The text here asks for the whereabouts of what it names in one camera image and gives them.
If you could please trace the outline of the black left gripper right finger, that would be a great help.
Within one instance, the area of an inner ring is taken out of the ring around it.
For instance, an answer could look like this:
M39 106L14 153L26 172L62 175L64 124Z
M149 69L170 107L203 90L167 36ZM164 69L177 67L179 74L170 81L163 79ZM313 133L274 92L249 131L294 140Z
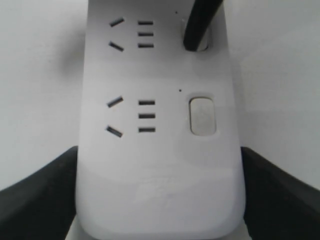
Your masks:
M245 181L244 222L253 240L318 240L320 191L241 148Z

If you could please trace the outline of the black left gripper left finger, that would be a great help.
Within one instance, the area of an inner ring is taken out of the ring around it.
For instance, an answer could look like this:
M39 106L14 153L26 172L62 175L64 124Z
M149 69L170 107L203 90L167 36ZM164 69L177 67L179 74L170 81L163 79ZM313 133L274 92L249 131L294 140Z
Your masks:
M64 240L76 216L78 147L0 192L2 240Z

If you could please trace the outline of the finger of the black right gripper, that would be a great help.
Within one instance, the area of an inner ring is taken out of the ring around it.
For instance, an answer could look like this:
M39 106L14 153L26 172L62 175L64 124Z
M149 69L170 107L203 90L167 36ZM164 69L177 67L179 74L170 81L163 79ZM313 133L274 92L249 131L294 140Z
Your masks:
M223 0L195 0L183 36L183 46L196 52Z

